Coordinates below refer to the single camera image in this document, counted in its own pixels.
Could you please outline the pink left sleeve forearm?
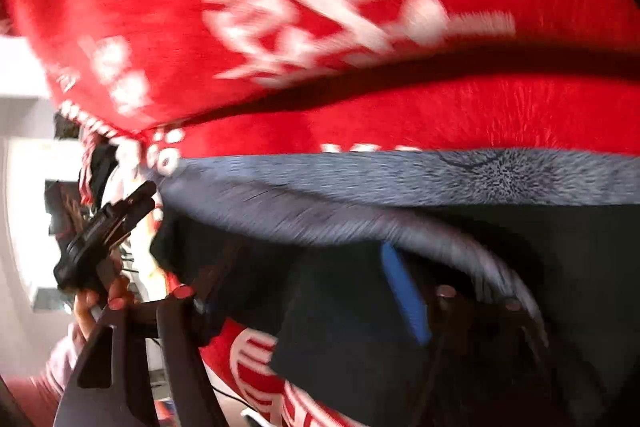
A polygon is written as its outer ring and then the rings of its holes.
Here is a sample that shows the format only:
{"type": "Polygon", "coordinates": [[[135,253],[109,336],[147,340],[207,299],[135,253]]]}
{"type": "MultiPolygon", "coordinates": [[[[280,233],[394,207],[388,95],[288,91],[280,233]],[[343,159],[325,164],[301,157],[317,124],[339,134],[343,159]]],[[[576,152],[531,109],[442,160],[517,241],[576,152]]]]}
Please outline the pink left sleeve forearm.
{"type": "Polygon", "coordinates": [[[38,375],[12,377],[6,382],[17,405],[35,426],[53,425],[58,405],[85,344],[85,336],[74,323],[55,345],[38,375]]]}

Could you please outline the person's left hand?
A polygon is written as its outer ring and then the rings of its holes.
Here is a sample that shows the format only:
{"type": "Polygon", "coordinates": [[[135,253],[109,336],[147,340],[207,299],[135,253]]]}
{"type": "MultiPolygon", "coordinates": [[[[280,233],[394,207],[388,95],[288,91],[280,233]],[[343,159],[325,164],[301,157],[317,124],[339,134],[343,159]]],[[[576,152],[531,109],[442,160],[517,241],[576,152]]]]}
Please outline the person's left hand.
{"type": "MultiPolygon", "coordinates": [[[[136,298],[129,289],[130,280],[126,275],[119,275],[111,283],[107,291],[107,306],[113,310],[120,310],[132,305],[136,298]]],[[[100,296],[91,289],[78,291],[74,300],[74,317],[82,337],[88,340],[96,327],[93,309],[99,306],[100,296]]]]}

